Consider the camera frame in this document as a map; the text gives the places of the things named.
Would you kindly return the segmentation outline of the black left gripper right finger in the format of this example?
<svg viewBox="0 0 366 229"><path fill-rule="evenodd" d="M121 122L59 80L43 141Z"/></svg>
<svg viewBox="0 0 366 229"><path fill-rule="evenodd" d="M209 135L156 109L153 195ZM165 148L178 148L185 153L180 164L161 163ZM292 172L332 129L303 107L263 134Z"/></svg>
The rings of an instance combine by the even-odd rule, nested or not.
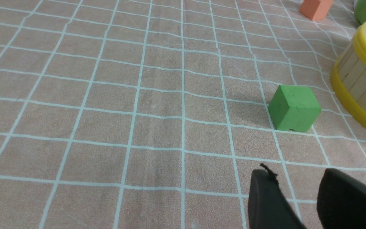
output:
<svg viewBox="0 0 366 229"><path fill-rule="evenodd" d="M316 209L324 229L366 229L366 184L327 168L320 182Z"/></svg>

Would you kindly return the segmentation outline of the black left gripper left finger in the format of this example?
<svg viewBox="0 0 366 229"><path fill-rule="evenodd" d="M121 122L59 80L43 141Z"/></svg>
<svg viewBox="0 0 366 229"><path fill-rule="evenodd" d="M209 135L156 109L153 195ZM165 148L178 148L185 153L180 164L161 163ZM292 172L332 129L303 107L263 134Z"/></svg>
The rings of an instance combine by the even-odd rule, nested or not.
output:
<svg viewBox="0 0 366 229"><path fill-rule="evenodd" d="M248 199L250 229L305 229L267 165L252 171Z"/></svg>

